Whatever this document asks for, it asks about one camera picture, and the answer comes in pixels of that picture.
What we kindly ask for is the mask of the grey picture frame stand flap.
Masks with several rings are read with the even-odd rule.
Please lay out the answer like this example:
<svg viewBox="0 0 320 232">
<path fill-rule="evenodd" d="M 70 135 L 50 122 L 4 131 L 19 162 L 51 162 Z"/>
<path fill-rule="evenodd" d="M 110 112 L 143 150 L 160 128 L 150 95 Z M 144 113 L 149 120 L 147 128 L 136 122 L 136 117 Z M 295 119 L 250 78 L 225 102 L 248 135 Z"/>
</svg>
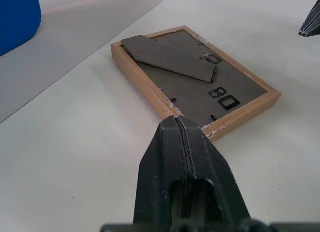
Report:
<svg viewBox="0 0 320 232">
<path fill-rule="evenodd" d="M 143 35 L 123 39 L 123 47 L 138 62 L 180 75 L 211 83 L 216 66 L 203 59 L 183 53 L 171 45 Z"/>
</svg>

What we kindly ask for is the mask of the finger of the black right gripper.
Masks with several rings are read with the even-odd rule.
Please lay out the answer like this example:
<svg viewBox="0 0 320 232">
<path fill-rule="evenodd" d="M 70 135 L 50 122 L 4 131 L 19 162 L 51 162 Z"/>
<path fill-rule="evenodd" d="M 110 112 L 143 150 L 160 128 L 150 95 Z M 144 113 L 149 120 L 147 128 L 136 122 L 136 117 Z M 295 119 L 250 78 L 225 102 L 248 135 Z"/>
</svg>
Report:
<svg viewBox="0 0 320 232">
<path fill-rule="evenodd" d="M 320 36 L 320 0 L 309 12 L 298 33 L 301 37 Z"/>
</svg>

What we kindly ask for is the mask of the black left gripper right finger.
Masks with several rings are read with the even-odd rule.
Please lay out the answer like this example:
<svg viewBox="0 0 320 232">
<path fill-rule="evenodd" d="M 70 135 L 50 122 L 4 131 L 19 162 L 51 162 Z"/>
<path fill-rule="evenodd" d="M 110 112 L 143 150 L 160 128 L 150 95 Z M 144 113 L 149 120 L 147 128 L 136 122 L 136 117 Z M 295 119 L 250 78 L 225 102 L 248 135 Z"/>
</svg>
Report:
<svg viewBox="0 0 320 232">
<path fill-rule="evenodd" d="M 178 118 L 191 188 L 194 220 L 245 220 L 250 213 L 232 170 L 196 122 Z"/>
</svg>

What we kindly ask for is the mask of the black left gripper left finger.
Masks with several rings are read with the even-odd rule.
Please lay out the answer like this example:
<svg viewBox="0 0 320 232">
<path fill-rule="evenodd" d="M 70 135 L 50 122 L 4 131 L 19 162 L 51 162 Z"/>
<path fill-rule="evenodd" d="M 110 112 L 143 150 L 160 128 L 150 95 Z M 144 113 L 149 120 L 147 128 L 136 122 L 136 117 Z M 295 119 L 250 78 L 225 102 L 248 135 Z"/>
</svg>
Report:
<svg viewBox="0 0 320 232">
<path fill-rule="evenodd" d="M 139 165 L 135 222 L 188 218 L 188 166 L 184 116 L 163 120 Z"/>
</svg>

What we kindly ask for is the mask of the blue plastic container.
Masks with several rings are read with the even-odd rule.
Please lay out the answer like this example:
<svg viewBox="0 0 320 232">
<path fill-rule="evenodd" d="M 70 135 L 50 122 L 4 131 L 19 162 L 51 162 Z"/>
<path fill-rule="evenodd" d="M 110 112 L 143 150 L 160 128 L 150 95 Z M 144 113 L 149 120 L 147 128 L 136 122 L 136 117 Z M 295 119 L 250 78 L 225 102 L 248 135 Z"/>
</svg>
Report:
<svg viewBox="0 0 320 232">
<path fill-rule="evenodd" d="M 32 39 L 41 21 L 39 0 L 0 0 L 0 57 Z"/>
</svg>

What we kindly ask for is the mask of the wooden picture frame back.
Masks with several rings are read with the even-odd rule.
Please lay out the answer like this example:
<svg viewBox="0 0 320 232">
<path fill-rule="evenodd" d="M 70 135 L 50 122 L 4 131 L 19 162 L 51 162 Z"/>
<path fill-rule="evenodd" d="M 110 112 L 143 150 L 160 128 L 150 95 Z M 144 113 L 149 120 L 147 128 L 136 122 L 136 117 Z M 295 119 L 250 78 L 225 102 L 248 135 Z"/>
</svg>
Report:
<svg viewBox="0 0 320 232">
<path fill-rule="evenodd" d="M 215 66 L 208 83 L 136 61 L 122 40 L 111 45 L 113 60 L 161 119 L 183 116 L 193 120 L 212 142 L 272 108 L 281 96 L 187 26 L 143 36 Z"/>
</svg>

